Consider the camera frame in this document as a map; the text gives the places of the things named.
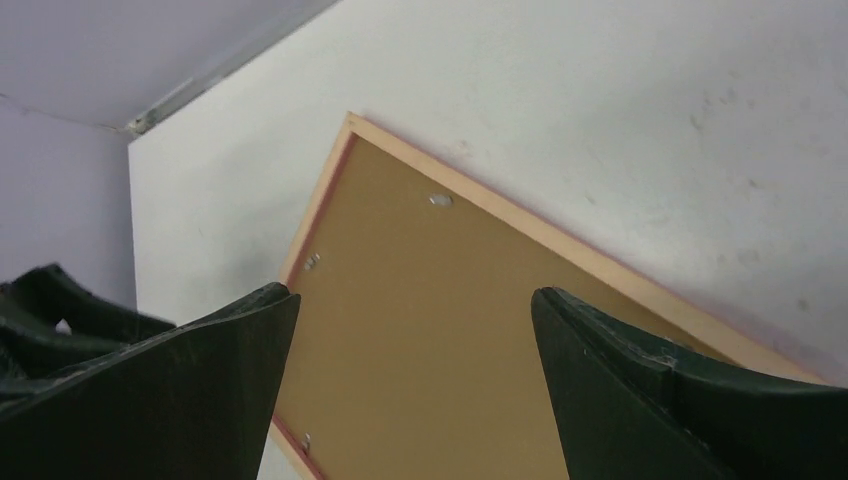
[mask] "metal fastener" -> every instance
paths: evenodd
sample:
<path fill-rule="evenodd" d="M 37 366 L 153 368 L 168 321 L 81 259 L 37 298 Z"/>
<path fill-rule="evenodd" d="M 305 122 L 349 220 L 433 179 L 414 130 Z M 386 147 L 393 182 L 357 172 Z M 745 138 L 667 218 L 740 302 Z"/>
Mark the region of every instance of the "metal fastener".
<path fill-rule="evenodd" d="M 453 205 L 453 198 L 450 195 L 434 193 L 430 195 L 430 203 L 439 207 L 450 207 Z"/>
<path fill-rule="evenodd" d="M 303 436 L 303 441 L 300 442 L 300 447 L 303 449 L 304 453 L 309 453 L 309 447 L 312 446 L 312 435 L 306 434 Z"/>
<path fill-rule="evenodd" d="M 303 266 L 303 269 L 312 270 L 315 267 L 315 264 L 318 263 L 318 260 L 321 260 L 321 255 L 318 255 L 317 253 L 313 254 L 308 260 L 306 260 L 306 265 Z"/>

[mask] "purple wall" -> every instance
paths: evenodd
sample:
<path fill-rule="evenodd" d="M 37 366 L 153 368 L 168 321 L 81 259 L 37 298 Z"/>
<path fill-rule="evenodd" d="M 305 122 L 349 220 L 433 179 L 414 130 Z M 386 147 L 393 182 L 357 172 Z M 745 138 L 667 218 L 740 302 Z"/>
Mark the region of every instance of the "purple wall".
<path fill-rule="evenodd" d="M 0 103 L 0 279 L 58 261 L 135 306 L 128 140 Z"/>
<path fill-rule="evenodd" d="M 89 124 L 123 127 L 261 34 L 294 28 L 330 3 L 0 1 L 0 93 Z"/>

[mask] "wooden picture frame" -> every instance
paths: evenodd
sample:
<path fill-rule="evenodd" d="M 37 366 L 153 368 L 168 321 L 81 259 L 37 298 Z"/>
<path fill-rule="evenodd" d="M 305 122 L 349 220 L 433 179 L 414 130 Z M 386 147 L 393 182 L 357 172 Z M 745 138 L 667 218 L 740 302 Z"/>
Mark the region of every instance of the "wooden picture frame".
<path fill-rule="evenodd" d="M 672 292 L 605 256 L 574 236 L 556 228 L 518 204 L 441 163 L 374 123 L 349 113 L 319 177 L 304 218 L 295 234 L 280 272 L 280 281 L 291 285 L 309 255 L 307 247 L 314 226 L 321 221 L 335 185 L 345 167 L 347 154 L 357 138 L 379 147 L 429 179 L 524 233 L 535 242 L 572 262 L 603 283 L 662 317 L 669 323 L 720 352 L 736 364 L 777 376 L 810 383 L 825 383 L 790 360 L 743 336 L 720 320 L 703 312 Z M 276 416 L 270 435 L 295 470 L 307 480 L 320 480 L 321 472 L 312 464 L 299 443 Z"/>

